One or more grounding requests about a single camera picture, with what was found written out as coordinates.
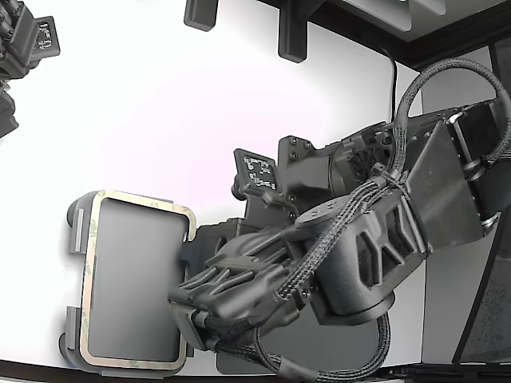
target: cable bundle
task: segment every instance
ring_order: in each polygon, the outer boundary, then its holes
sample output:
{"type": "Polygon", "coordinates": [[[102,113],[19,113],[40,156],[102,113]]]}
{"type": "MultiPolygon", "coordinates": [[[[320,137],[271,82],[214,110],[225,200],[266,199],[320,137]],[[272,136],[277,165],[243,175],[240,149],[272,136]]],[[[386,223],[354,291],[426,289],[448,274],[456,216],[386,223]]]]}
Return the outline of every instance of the cable bundle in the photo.
{"type": "MultiPolygon", "coordinates": [[[[506,151],[511,141],[511,100],[498,78],[485,66],[467,59],[447,59],[433,64],[415,78],[399,103],[394,121],[395,155],[388,167],[388,172],[394,177],[392,179],[393,182],[389,182],[387,185],[378,185],[373,180],[369,180],[350,194],[348,201],[339,212],[335,221],[320,235],[297,267],[276,291],[282,299],[289,300],[315,273],[339,240],[343,229],[350,223],[358,211],[365,211],[368,209],[391,188],[402,188],[402,184],[405,180],[402,173],[406,160],[406,134],[410,107],[422,86],[424,86],[431,77],[447,69],[468,69],[484,77],[495,88],[497,96],[504,105],[507,128],[501,142],[490,154],[483,157],[483,160],[488,165],[494,164],[500,158],[503,160],[511,160],[511,151],[506,151]]],[[[357,370],[327,372],[312,371],[299,367],[285,358],[268,353],[264,349],[260,339],[260,328],[256,328],[253,331],[254,346],[228,345],[219,342],[216,347],[217,351],[264,365],[275,374],[299,379],[301,381],[308,380],[337,383],[340,381],[357,381],[364,377],[369,377],[382,366],[390,348],[390,323],[388,314],[384,314],[378,319],[379,338],[376,354],[366,365],[357,370]]]]}

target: black mounting bracket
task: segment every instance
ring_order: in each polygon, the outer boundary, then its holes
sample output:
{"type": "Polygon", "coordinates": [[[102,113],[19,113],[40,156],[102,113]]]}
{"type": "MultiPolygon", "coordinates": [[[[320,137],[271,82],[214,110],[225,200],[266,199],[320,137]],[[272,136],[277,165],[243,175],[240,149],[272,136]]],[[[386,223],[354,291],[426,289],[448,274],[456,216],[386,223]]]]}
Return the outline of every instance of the black mounting bracket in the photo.
{"type": "Polygon", "coordinates": [[[307,58],[307,21],[326,0],[283,0],[279,16],[279,56],[293,62],[307,58]]]}
{"type": "MultiPolygon", "coordinates": [[[[307,21],[326,0],[282,0],[279,56],[293,62],[307,58],[307,21]]],[[[187,0],[184,24],[209,31],[216,24],[218,0],[187,0]]]]}
{"type": "Polygon", "coordinates": [[[184,24],[208,32],[216,24],[218,0],[186,0],[184,24]]]}

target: robotic arm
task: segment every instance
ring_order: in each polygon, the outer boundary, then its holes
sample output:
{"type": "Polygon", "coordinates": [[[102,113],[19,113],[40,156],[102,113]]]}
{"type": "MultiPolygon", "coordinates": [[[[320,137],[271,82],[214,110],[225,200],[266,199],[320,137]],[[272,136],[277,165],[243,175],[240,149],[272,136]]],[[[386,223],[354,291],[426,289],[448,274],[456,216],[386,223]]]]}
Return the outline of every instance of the robotic arm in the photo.
{"type": "Polygon", "coordinates": [[[487,235],[511,202],[510,117],[509,95],[487,68],[450,59],[415,79],[392,124],[322,149],[283,138],[278,165],[236,150],[232,193],[247,200],[245,217],[199,229],[182,255],[196,275],[169,294],[188,344],[301,381],[370,376],[388,354],[394,289],[428,254],[487,235]],[[420,88],[452,68],[483,76],[497,99],[409,120],[420,88]],[[262,335],[296,320],[309,303],[325,326],[377,319],[371,361],[324,372],[269,354],[262,335]]]}
{"type": "Polygon", "coordinates": [[[42,59],[59,54],[52,17],[34,18],[24,2],[0,1],[0,139],[18,127],[7,82],[25,77],[42,59]]]}

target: braided cable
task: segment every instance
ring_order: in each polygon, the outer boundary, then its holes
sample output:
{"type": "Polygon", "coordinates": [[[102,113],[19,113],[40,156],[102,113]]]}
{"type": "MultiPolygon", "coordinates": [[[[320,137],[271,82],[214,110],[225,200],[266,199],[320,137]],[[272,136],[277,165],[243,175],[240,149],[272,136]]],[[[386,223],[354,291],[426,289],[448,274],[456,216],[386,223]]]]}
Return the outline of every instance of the braided cable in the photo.
{"type": "Polygon", "coordinates": [[[299,265],[290,273],[277,290],[277,294],[288,300],[303,283],[310,278],[331,252],[339,240],[342,230],[353,218],[360,206],[379,192],[375,182],[366,182],[355,189],[334,222],[319,236],[319,239],[302,258],[299,265]]]}
{"type": "Polygon", "coordinates": [[[492,164],[498,160],[511,140],[511,101],[500,80],[485,66],[465,58],[450,58],[439,61],[421,72],[406,90],[398,106],[397,116],[394,122],[394,139],[396,142],[396,153],[394,155],[391,170],[402,172],[406,160],[406,130],[408,128],[408,113],[410,107],[422,86],[433,76],[448,69],[468,69],[484,77],[496,90],[501,98],[506,116],[507,129],[505,135],[497,147],[488,155],[485,160],[492,164]]]}

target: tabletop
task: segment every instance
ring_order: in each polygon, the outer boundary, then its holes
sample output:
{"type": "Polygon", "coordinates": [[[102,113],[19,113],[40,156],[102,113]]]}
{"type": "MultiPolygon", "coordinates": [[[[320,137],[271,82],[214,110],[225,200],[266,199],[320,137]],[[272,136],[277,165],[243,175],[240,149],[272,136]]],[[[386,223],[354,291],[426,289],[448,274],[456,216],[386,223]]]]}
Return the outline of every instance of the tabletop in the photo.
{"type": "MultiPolygon", "coordinates": [[[[282,60],[277,10],[259,2],[222,0],[208,34],[184,25],[184,0],[26,3],[55,17],[62,53],[11,82],[20,127],[0,140],[3,361],[68,367],[57,340],[65,308],[80,304],[83,258],[68,253],[65,221],[76,198],[172,199],[218,223],[244,213],[234,149],[276,158],[283,136],[319,148],[389,116],[386,57],[310,26],[309,58],[282,60]]],[[[399,66],[398,96],[415,76],[399,66]]],[[[396,291],[387,365],[420,361],[424,280],[422,266],[396,291]]],[[[181,374],[218,374],[215,356],[196,353],[181,374]]]]}

